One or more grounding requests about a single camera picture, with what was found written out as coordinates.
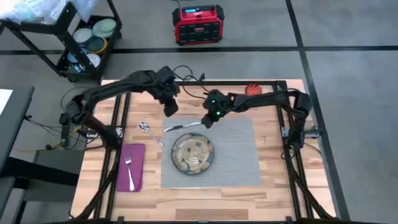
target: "purple napkin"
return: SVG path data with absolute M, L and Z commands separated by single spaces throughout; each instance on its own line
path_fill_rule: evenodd
M 129 190 L 129 171 L 124 162 L 124 155 L 129 154 L 131 158 L 130 170 L 132 181 L 134 182 L 135 189 L 133 192 L 139 192 L 142 188 L 142 173 L 145 158 L 145 145 L 144 144 L 124 144 L 120 155 L 120 164 L 118 172 L 118 180 L 116 188 L 118 192 L 130 192 Z

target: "gray placemat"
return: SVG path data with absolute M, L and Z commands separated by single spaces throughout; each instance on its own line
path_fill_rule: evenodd
M 164 118 L 164 128 L 198 119 Z M 202 174 L 183 174 L 171 160 L 173 143 L 186 133 L 202 134 L 214 146 L 214 161 Z M 161 188 L 262 185 L 253 123 L 246 116 L 223 118 L 210 129 L 200 125 L 167 132 L 164 133 L 163 143 Z

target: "black floor line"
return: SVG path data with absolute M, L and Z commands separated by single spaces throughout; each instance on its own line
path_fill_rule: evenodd
M 303 40 L 301 37 L 299 24 L 297 22 L 297 19 L 296 19 L 294 10 L 293 10 L 292 2 L 290 0 L 285 0 L 285 1 L 286 1 L 286 6 L 287 6 L 287 9 L 289 12 L 290 20 L 292 21 L 294 34 L 295 34 L 295 38 L 297 41 L 297 46 L 301 47 L 301 49 L 299 50 L 300 58 L 302 61 L 304 75 L 305 75 L 305 79 L 306 79 L 306 82 L 308 85 L 309 94 L 311 95 L 311 99 L 313 101 L 313 110 L 315 112 L 317 124 L 318 124 L 318 127 L 323 131 L 323 134 L 322 134 L 322 146 L 323 146 L 323 155 L 324 155 L 323 157 L 326 159 L 326 166 L 328 168 L 328 173 L 329 173 L 330 180 L 331 180 L 330 184 L 331 184 L 332 191 L 334 193 L 336 204 L 337 204 L 336 212 L 342 220 L 349 220 L 348 208 L 347 208 L 347 204 L 346 204 L 346 201 L 344 198 L 343 189 L 341 188 L 340 178 L 338 177 L 335 160 L 333 158 L 333 152 L 331 150 L 328 133 L 327 133 L 326 127 L 325 127 L 325 121 L 323 120 L 322 110 L 320 108 L 317 90 L 315 89 L 315 85 L 313 82 L 313 77 L 311 74 L 307 54 L 305 53 L 304 49 L 302 48 Z
M 398 45 L 369 46 L 268 46 L 268 47 L 166 47 L 144 49 L 113 49 L 112 54 L 160 54 L 203 52 L 344 52 L 344 51 L 391 51 Z M 42 50 L 46 55 L 61 55 L 63 50 Z M 31 50 L 0 50 L 0 55 L 35 55 Z

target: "gray floor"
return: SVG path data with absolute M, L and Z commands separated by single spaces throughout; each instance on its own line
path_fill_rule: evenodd
M 117 48 L 176 47 L 171 11 L 166 0 L 114 0 L 124 22 Z M 100 4 L 96 12 L 109 13 Z M 398 45 L 398 2 L 292 0 L 306 46 Z M 224 39 L 214 46 L 292 46 L 295 38 L 285 1 L 198 0 L 183 6 L 220 4 L 225 8 Z M 151 10 L 150 16 L 143 11 Z M 61 49 L 51 36 L 29 35 L 41 49 Z M 24 50 L 5 30 L 0 50 Z M 309 52 L 308 61 L 338 173 L 353 220 L 398 223 L 398 151 L 395 111 L 398 52 Z M 109 61 L 106 78 L 122 78 L 134 70 L 157 70 L 185 64 L 207 78 L 304 78 L 297 52 L 234 52 L 184 54 L 117 54 Z M 29 113 L 38 122 L 56 124 L 60 99 L 75 86 L 59 78 L 36 56 L 0 56 L 0 82 L 34 85 Z M 55 142 L 50 134 L 24 123 L 15 148 L 41 149 Z M 33 154 L 13 152 L 32 160 Z M 15 190 L 0 223 L 9 223 L 21 193 Z M 71 202 L 30 203 L 24 223 L 67 218 Z

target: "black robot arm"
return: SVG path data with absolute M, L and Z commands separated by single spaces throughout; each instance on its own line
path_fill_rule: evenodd
M 180 93 L 180 89 L 173 71 L 169 67 L 163 67 L 158 72 L 137 71 L 123 80 L 86 90 L 67 104 L 67 113 L 73 124 L 85 125 L 95 130 L 101 136 L 104 146 L 118 148 L 121 142 L 116 131 L 92 114 L 98 102 L 129 91 L 149 92 L 155 100 L 165 105 L 166 116 L 171 116 L 178 110 L 174 96 Z
M 312 108 L 312 101 L 308 94 L 296 89 L 279 90 L 273 93 L 252 96 L 234 93 L 224 95 L 218 90 L 211 90 L 206 94 L 208 96 L 203 103 L 203 107 L 208 112 L 201 122 L 207 128 L 210 128 L 214 122 L 219 121 L 220 118 L 229 112 L 241 113 L 247 111 L 249 108 L 278 105 L 294 117 L 293 127 L 289 129 L 289 145 L 295 149 L 303 147 L 305 120 Z M 289 101 L 289 97 L 291 96 L 295 98 L 293 108 Z

